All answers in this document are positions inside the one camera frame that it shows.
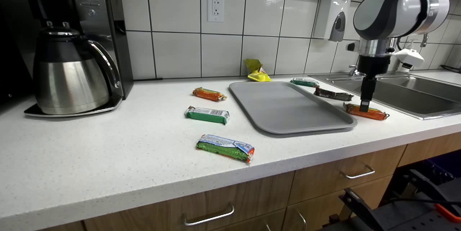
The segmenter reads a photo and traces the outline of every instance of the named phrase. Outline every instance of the white speckled countertop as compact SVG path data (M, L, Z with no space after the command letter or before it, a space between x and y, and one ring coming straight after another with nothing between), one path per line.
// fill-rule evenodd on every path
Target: white speckled countertop
M416 74L461 84L461 75L452 72ZM461 115L421 121L373 103L391 116L356 117L349 132L268 136L255 130L229 93L230 83L245 80L137 82L117 110L82 118L26 118L33 98L1 110L0 230L56 226L461 131ZM229 98L214 103L192 96L200 86ZM186 119L190 105L229 111L230 122ZM252 163L196 150L202 134L253 144Z

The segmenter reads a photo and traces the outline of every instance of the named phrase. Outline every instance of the yellow snack package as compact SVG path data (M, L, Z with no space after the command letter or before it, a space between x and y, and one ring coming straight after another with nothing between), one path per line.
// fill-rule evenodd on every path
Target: yellow snack package
M247 65L248 78L255 81L272 81L262 68L262 64L258 59L245 59Z

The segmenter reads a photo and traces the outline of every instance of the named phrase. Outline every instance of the white tile wall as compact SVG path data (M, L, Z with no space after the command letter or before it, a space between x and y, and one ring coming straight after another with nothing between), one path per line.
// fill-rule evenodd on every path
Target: white tile wall
M269 74L348 72L357 54L345 46L359 39L353 17L362 0L351 2L339 43L312 38L320 1L225 0L224 22L208 22L207 0L123 0L135 78L247 75L247 58ZM460 63L461 0L451 0L449 14L427 47L421 35L402 38L425 57L415 70ZM390 70L396 64L392 57Z

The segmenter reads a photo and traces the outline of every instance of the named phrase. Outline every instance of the drawer handle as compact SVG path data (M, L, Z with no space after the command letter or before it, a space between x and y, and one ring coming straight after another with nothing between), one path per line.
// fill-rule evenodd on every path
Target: drawer handle
M303 231L306 231L307 228L308 228L308 223L306 223L306 220L304 219L303 215L301 215L301 213L299 213L298 210L296 210L296 213L298 213L298 216L301 218L301 220L303 221Z
M212 217L212 218L207 218L207 219L204 219L202 221L188 223L186 215L184 215L184 225L185 226L195 226L195 225L206 223L206 222L209 222L209 221L214 221L215 219L218 219L218 218L224 218L224 217L230 216L230 215L234 214L235 209L234 209L234 206L231 203L229 203L229 205L232 207L232 210L230 212L227 212L227 213L224 213L222 215L215 216L215 217Z
M355 175L355 176L349 176L349 175L345 174L342 170L339 173L341 173L341 175L343 175L344 177L346 177L348 179L356 179L356 178L364 177L364 176L371 175L371 174L375 173L375 170L372 167L370 167L369 165L365 165L365 167L367 167L370 171L366 172L366 173L363 173L363 174Z

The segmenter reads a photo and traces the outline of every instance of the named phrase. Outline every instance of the electrical outlet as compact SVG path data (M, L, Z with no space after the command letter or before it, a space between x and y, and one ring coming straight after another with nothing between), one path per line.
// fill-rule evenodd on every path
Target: electrical outlet
M208 22L224 22L224 0L208 0Z

